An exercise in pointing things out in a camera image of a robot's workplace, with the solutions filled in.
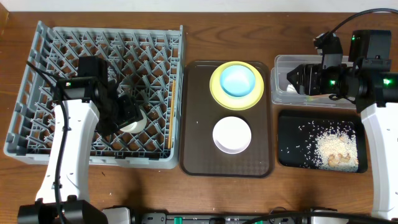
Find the gray plastic dish rack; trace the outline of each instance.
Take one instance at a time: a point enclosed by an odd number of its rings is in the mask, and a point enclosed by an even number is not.
[[[178,162],[184,43],[182,26],[180,30],[51,29],[39,21],[28,61],[61,77],[76,75],[80,56],[97,55],[110,62],[122,76],[108,68],[108,81],[122,79],[119,95],[136,98],[147,114],[147,126],[139,134],[118,131],[103,138],[95,133],[90,164],[172,169]],[[28,164],[48,164],[54,106],[49,86],[26,66],[4,153]]]

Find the black tray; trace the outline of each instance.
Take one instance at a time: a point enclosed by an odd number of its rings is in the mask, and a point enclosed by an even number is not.
[[[303,156],[308,151],[310,152],[309,156],[311,158],[315,156],[315,143],[312,144],[309,150],[305,147],[309,143],[312,143],[305,142],[305,140],[309,141],[310,135],[313,136],[312,139],[315,139],[317,133],[319,133],[317,128],[315,130],[312,128],[312,122],[314,122],[316,126],[324,128],[330,128],[331,126],[334,127],[334,129],[338,126],[340,129],[346,126],[350,127],[352,130],[347,132],[349,136],[355,131],[359,162],[356,172],[363,173],[368,169],[364,127],[358,116],[336,113],[314,113],[309,111],[280,112],[278,120],[278,159],[282,165],[317,169],[314,162],[306,160]],[[299,130],[299,126],[304,126],[302,131]]]
[[[196,61],[185,70],[183,83],[180,165],[190,175],[266,177],[274,168],[272,150],[269,70],[260,62],[248,62],[262,75],[264,94],[252,108],[228,110],[210,93],[210,77],[225,62]],[[220,151],[213,142],[214,125],[227,116],[242,118],[249,125],[249,147],[235,155]]]

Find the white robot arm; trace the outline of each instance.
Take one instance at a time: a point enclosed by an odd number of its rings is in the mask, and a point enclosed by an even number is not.
[[[361,112],[373,172],[372,216],[398,217],[398,103],[368,106]]]
[[[66,201],[69,195],[76,195],[77,200],[90,202],[88,194],[88,162],[91,142],[100,112],[95,104],[82,103],[81,100],[63,101],[69,117],[69,131],[65,141],[65,150],[60,171],[60,200]],[[49,165],[43,184],[37,192],[36,200],[43,203],[55,203],[53,187],[55,166],[57,165],[63,128],[63,115],[60,105],[55,107],[55,134],[51,147]]]

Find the green led light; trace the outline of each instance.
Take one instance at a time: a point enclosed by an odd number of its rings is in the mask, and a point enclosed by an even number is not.
[[[391,80],[385,78],[385,79],[383,79],[383,83],[386,84],[386,85],[388,85],[388,84],[391,83]]]

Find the wood grain surface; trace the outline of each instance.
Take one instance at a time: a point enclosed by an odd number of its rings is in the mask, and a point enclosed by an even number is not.
[[[0,40],[7,24],[8,14],[7,9],[0,3]]]
[[[186,62],[251,60],[270,69],[281,54],[316,54],[312,39],[332,29],[349,14],[319,13],[10,13],[0,41],[0,147],[15,105],[37,21],[49,27],[173,29],[184,25]],[[389,29],[390,58],[398,60],[398,19],[372,14],[338,30],[345,54],[355,29]],[[393,62],[392,70],[398,69]],[[272,106],[277,114],[288,106]],[[301,110],[319,110],[301,108]],[[336,113],[354,111],[336,110]],[[274,135],[274,150],[277,136]],[[46,167],[26,165],[0,153],[0,223],[15,223],[20,205],[34,203]],[[90,166],[91,203],[97,208],[128,205],[141,212],[268,213],[276,206],[302,210],[311,206],[341,212],[369,213],[373,203],[371,166],[364,174],[284,167],[276,162],[265,179],[191,177],[172,170]]]

